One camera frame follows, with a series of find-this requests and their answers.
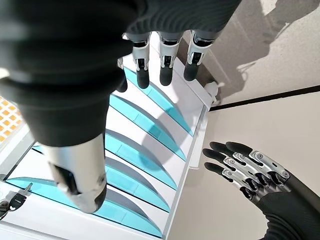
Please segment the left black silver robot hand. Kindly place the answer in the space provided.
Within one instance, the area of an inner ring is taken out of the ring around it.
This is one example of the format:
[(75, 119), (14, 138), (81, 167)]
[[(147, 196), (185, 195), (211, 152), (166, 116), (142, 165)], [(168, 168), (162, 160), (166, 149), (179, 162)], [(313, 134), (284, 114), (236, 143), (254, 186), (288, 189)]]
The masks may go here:
[(238, 142), (212, 141), (204, 167), (236, 186), (267, 219), (265, 240), (318, 240), (320, 197), (265, 153)]

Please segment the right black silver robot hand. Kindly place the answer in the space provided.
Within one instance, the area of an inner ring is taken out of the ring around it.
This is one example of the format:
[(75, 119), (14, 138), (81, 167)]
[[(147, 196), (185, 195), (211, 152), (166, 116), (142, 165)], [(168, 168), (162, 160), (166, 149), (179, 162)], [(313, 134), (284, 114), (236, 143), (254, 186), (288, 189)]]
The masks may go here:
[(106, 197), (109, 99), (127, 88), (120, 59), (133, 55), (149, 85), (148, 48), (160, 36), (160, 83), (167, 86), (183, 33), (191, 30), (184, 78), (192, 81), (238, 0), (3, 0), (0, 94), (15, 103), (42, 144), (53, 179), (84, 213)]

